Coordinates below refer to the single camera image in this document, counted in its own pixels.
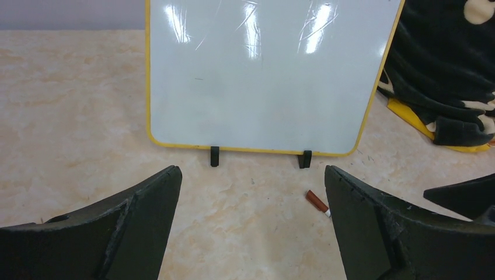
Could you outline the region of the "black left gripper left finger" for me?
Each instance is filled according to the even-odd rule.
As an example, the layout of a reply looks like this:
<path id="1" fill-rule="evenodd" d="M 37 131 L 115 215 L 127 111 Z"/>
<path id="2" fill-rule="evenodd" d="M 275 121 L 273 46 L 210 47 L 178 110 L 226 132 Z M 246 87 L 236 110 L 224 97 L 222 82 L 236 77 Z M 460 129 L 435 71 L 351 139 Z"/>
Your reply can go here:
<path id="1" fill-rule="evenodd" d="M 2 279 L 157 279 L 182 172 L 137 185 L 44 223 L 1 228 Z"/>

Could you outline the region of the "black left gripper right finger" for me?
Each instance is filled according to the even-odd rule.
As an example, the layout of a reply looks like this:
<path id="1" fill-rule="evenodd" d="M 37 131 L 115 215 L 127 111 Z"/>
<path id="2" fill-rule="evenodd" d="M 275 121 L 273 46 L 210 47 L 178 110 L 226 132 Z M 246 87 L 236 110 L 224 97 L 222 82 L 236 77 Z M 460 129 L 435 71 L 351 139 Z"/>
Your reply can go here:
<path id="1" fill-rule="evenodd" d="M 494 220 L 424 209 L 336 166 L 325 187 L 348 279 L 494 278 Z"/>

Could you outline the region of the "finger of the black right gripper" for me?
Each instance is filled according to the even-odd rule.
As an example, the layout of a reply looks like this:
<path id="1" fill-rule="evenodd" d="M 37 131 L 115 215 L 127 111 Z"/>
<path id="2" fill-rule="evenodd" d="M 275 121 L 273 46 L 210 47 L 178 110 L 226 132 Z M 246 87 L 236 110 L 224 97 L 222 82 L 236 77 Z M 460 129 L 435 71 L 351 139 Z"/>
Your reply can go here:
<path id="1" fill-rule="evenodd" d="M 474 221 L 494 220 L 494 174 L 431 188 L 423 197 Z"/>

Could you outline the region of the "red marker cap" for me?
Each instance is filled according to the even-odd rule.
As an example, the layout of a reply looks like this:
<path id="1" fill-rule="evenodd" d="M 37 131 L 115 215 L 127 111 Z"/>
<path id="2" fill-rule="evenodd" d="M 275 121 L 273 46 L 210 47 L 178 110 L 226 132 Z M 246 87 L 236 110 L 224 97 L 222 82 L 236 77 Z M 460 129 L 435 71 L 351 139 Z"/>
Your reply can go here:
<path id="1" fill-rule="evenodd" d="M 311 190 L 306 192 L 305 198 L 310 202 L 315 208 L 324 213 L 327 217 L 331 217 L 329 207 Z"/>

